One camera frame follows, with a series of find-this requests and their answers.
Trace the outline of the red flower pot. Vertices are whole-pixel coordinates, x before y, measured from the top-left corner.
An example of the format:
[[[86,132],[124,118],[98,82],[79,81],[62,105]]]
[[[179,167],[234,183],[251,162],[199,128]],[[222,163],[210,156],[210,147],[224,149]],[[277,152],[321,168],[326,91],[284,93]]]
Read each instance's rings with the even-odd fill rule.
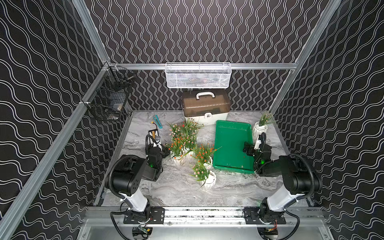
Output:
[[[182,166],[185,163],[183,139],[173,139],[171,143],[166,144],[166,148],[170,151],[171,160],[175,165]]]

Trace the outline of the green plant pot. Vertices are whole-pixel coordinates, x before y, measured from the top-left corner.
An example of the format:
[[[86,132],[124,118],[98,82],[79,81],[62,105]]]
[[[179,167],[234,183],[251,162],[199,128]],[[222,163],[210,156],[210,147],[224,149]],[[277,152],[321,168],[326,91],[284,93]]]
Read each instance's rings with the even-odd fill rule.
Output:
[[[266,112],[263,113],[260,120],[256,122],[252,129],[253,140],[256,141],[259,138],[259,135],[266,133],[268,125],[274,122],[274,117],[272,113]]]

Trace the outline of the orange flower pot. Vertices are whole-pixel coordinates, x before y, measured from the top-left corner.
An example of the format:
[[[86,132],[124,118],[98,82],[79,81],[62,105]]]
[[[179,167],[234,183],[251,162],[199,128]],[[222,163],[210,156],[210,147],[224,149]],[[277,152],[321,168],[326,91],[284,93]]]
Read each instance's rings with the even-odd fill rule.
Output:
[[[217,149],[215,149],[214,146],[204,144],[194,149],[192,157],[198,164],[204,166],[207,170],[211,170],[213,168],[213,157],[216,151]]]

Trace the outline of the pink flower pot front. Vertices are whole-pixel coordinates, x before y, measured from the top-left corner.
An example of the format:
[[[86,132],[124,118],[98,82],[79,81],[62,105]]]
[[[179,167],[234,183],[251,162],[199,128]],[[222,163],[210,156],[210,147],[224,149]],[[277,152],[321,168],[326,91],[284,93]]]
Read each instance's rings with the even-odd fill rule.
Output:
[[[203,164],[196,162],[192,170],[191,176],[200,183],[202,189],[209,191],[215,186],[217,181],[216,174],[207,169]]]

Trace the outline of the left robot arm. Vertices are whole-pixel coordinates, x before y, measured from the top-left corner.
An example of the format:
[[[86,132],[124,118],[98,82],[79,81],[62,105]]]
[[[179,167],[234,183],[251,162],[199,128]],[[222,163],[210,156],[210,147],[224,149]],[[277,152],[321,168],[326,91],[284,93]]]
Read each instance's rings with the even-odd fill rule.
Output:
[[[141,180],[156,182],[163,172],[163,159],[170,154],[154,131],[146,136],[144,158],[123,155],[111,167],[105,187],[128,204],[130,210],[144,213],[149,201],[140,190]]]

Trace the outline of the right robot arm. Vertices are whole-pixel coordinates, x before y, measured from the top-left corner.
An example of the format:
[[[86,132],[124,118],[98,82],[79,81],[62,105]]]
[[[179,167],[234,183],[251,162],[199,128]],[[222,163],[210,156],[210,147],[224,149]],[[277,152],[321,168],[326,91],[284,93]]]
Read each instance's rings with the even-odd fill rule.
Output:
[[[262,133],[259,135],[259,145],[244,142],[243,152],[254,158],[252,167],[255,174],[283,178],[282,187],[261,203],[261,210],[266,214],[282,213],[292,204],[320,191],[323,182],[305,157],[289,154],[272,160],[272,148],[266,144],[266,140],[266,134]]]

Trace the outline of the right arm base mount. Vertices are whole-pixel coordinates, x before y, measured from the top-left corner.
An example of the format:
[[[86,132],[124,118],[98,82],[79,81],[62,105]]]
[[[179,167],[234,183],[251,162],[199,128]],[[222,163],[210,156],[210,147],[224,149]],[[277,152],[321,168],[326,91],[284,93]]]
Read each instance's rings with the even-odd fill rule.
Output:
[[[247,225],[285,225],[284,212],[274,212],[260,207],[245,208],[242,213]]]

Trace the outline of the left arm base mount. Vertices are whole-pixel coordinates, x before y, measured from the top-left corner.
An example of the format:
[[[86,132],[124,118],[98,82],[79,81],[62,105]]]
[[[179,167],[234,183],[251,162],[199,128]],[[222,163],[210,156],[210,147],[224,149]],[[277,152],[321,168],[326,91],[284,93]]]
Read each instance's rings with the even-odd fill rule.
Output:
[[[162,207],[150,207],[143,212],[128,211],[123,223],[126,225],[163,224],[165,209]]]

